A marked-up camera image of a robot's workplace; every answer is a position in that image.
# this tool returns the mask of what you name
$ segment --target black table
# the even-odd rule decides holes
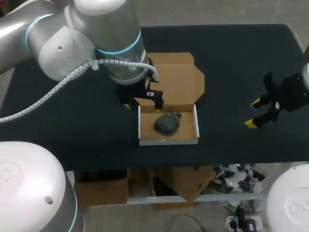
[[[283,111],[261,130],[244,125],[267,109],[250,106],[265,93],[263,75],[273,70],[279,81],[306,63],[286,25],[151,27],[142,35],[148,52],[191,52],[205,74],[198,145],[139,146],[137,112],[120,104],[104,69],[87,70],[35,111],[0,124],[0,141],[41,145],[67,171],[309,160],[309,106]],[[35,61],[18,65],[0,115],[55,85]]]

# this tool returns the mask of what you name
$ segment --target box lid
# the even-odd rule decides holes
[[[190,53],[149,53],[159,73],[159,83],[151,89],[163,91],[164,105],[189,105],[204,93],[204,74],[194,65]],[[153,106],[151,100],[136,99],[141,107]]]

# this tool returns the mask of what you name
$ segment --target box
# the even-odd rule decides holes
[[[159,83],[151,89],[163,91],[163,111],[181,113],[178,131],[169,137],[154,131],[154,122],[163,113],[155,113],[151,100],[138,99],[140,145],[197,144],[199,139],[195,101],[204,93],[204,74],[194,65],[190,53],[149,53],[159,73]]]
[[[85,172],[74,172],[74,190],[80,206],[127,203],[129,197],[127,178],[107,181],[84,181],[81,178],[83,173]]]
[[[148,169],[149,185],[151,192],[154,197],[157,196],[155,191],[154,173],[151,169]],[[167,210],[167,209],[179,209],[179,208],[189,208],[196,206],[196,202],[172,202],[172,203],[153,203],[153,208],[155,210]]]
[[[152,172],[189,203],[216,176],[212,166],[157,168],[152,169]]]

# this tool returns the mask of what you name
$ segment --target blue led ring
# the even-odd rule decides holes
[[[34,26],[34,24],[36,24],[37,22],[39,22],[42,18],[46,18],[48,16],[51,16],[53,14],[45,14],[45,15],[42,15],[40,17],[37,17],[31,24],[30,26],[28,27],[27,31],[26,31],[26,35],[25,35],[25,43],[26,43],[26,46],[27,46],[27,49],[28,51],[30,52],[30,49],[28,47],[28,35],[29,35],[29,32],[30,32],[30,29]]]
[[[102,50],[100,50],[100,49],[98,49],[98,51],[100,51],[101,53],[107,54],[107,55],[118,55],[118,54],[127,52],[128,50],[130,50],[131,48],[133,48],[133,47],[137,44],[137,42],[138,42],[139,39],[140,39],[140,35],[141,35],[141,31],[139,32],[139,35],[138,35],[137,39],[134,41],[134,43],[131,44],[129,47],[127,47],[127,48],[121,50],[121,51],[118,51],[118,52],[106,52],[106,51],[102,51]]]

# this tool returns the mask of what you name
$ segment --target power strip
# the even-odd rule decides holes
[[[259,217],[259,216],[246,216],[245,218],[246,219],[254,219],[255,220],[256,231],[258,231],[258,232],[262,232],[263,231],[263,223],[262,223],[261,217]],[[226,220],[224,222],[224,226],[228,229],[228,231],[234,232],[234,229],[232,229],[230,227],[231,221],[235,221],[238,224],[237,217],[229,216],[229,217],[226,218]],[[243,232],[243,230],[238,227],[237,228],[237,232]]]

